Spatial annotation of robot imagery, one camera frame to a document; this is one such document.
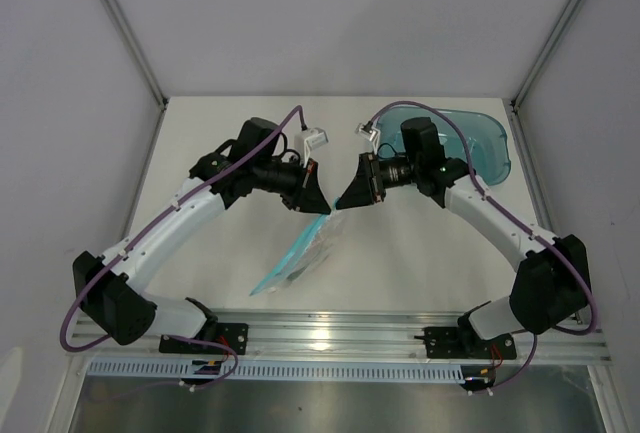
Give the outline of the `clear zip top bag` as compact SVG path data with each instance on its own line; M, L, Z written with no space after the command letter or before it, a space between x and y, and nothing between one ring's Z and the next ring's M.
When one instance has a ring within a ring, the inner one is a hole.
M290 287L296 280L316 270L332 253L344 231L345 214L337 209L321 214L308 224L273 269L249 293L251 297Z

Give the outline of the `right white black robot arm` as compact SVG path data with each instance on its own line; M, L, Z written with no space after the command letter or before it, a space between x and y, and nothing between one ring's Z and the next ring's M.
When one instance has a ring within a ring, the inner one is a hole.
M441 208L465 220L515 272L508 296L477 306L458 321L456 342L479 356L493 339L526 331L540 335L593 304L585 245L519 219L500 205L470 164L446 155L436 124L414 117L400 126L404 153L382 159L362 153L339 210L382 202L389 189L413 185Z

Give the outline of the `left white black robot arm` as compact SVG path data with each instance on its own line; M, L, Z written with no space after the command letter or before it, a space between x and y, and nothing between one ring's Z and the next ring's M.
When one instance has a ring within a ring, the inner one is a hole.
M154 297L146 290L164 262L204 223L255 190L277 194L295 212L327 214L313 150L326 145L320 128L304 127L292 145L283 128L253 117L237 138L202 156L165 209L146 227L102 254L73 262L77 307L107 338L126 346L145 334L180 337L197 353L217 340L217 316L193 299Z

